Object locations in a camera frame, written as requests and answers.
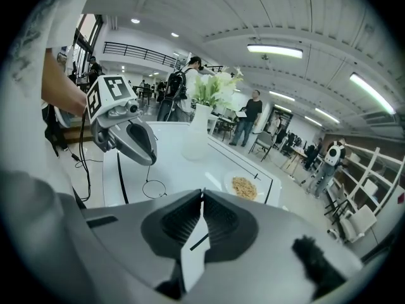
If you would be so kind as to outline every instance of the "white vase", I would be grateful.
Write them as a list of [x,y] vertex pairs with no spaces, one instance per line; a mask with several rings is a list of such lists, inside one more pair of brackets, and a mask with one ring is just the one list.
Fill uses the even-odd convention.
[[212,107],[196,104],[196,114],[185,134],[182,154],[188,160],[200,160],[208,152],[208,118]]

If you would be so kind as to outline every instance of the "noodles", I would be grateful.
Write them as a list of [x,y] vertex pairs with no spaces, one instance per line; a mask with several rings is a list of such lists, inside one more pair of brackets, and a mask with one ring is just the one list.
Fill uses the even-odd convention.
[[246,198],[247,200],[254,200],[258,195],[256,186],[246,178],[234,177],[232,179],[232,187],[235,189],[238,196]]

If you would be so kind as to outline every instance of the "fluorescent light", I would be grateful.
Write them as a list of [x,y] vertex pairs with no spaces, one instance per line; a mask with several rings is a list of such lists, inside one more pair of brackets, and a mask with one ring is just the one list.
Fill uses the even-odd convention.
[[285,98],[285,99],[288,99],[288,100],[291,100],[291,101],[295,101],[295,99],[294,98],[291,98],[291,97],[288,97],[288,96],[284,96],[283,94],[279,94],[278,92],[274,92],[274,91],[269,91],[271,94],[274,94],[275,96],[278,96],[278,97],[282,97],[282,98]]
[[324,115],[324,116],[330,118],[330,119],[333,120],[335,123],[338,123],[338,124],[340,123],[335,117],[330,116],[329,114],[325,113],[323,110],[320,110],[319,108],[315,108],[315,110],[316,110],[318,113],[321,113],[322,115]]
[[319,125],[319,126],[322,127],[322,124],[321,124],[321,123],[318,123],[316,120],[313,120],[312,118],[309,118],[309,117],[305,116],[305,119],[308,119],[308,120],[310,120],[311,122],[315,123],[316,125]]
[[285,110],[285,111],[287,111],[287,112],[289,112],[289,113],[291,112],[288,108],[281,107],[281,106],[279,106],[278,104],[275,104],[274,107],[283,109],[283,110]]
[[363,88],[366,92],[371,94],[371,96],[377,100],[381,106],[387,111],[388,114],[393,115],[396,113],[396,111],[391,107],[390,104],[388,104],[388,101],[383,98],[376,90],[369,85],[367,82],[365,82],[359,75],[356,73],[352,74],[350,76],[350,80],[352,80],[355,84],[359,85],[361,88]]
[[292,56],[293,58],[302,58],[302,49],[291,48],[291,47],[264,45],[264,44],[249,44],[247,46],[247,49],[250,52],[273,53],[273,54]]

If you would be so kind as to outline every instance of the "black hair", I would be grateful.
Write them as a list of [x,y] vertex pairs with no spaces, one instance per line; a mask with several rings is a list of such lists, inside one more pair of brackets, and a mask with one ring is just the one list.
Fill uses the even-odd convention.
[[198,56],[193,56],[191,59],[190,59],[190,61],[189,61],[189,65],[190,64],[195,64],[195,63],[200,63],[200,65],[201,65],[201,58],[200,57],[198,57]]

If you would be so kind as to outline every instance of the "backpack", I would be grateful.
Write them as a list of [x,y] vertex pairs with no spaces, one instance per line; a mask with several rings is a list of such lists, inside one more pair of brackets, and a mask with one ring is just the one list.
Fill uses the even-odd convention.
[[333,145],[330,147],[325,157],[325,163],[333,167],[336,166],[336,164],[338,164],[340,159],[340,152],[343,149],[344,149],[343,145],[337,145],[337,141],[334,141]]
[[187,88],[185,87],[186,78],[185,74],[191,70],[191,68],[186,69],[186,71],[177,71],[170,74],[167,80],[167,88],[165,92],[165,97],[170,97],[173,99],[187,99],[185,94]]

